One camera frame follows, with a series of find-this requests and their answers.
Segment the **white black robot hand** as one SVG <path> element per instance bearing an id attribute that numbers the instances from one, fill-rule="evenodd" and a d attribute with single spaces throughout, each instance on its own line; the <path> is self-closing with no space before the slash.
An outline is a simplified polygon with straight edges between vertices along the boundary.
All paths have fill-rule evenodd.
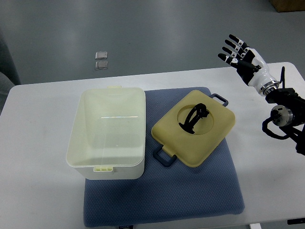
<path id="1" fill-rule="evenodd" d="M 225 44 L 227 46 L 222 48 L 224 53 L 218 57 L 235 68 L 247 86 L 255 88 L 261 96 L 278 89 L 280 82 L 270 74 L 269 66 L 256 49 L 232 34 Z"/>

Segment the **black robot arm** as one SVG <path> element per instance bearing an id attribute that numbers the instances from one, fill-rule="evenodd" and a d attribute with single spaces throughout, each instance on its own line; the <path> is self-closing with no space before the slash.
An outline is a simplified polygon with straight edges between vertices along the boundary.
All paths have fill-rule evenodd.
<path id="1" fill-rule="evenodd" d="M 277 104 L 272 108 L 270 117 L 262 122 L 262 131 L 268 136 L 286 140 L 291 138 L 296 142 L 296 151 L 305 154 L 305 130 L 296 129 L 297 126 L 305 124 L 305 100 L 298 95 L 293 88 L 285 87 L 285 67 L 281 69 L 280 83 L 282 88 L 276 86 L 266 90 L 265 100 L 269 104 Z M 277 135 L 268 128 L 273 123 L 285 135 Z"/>

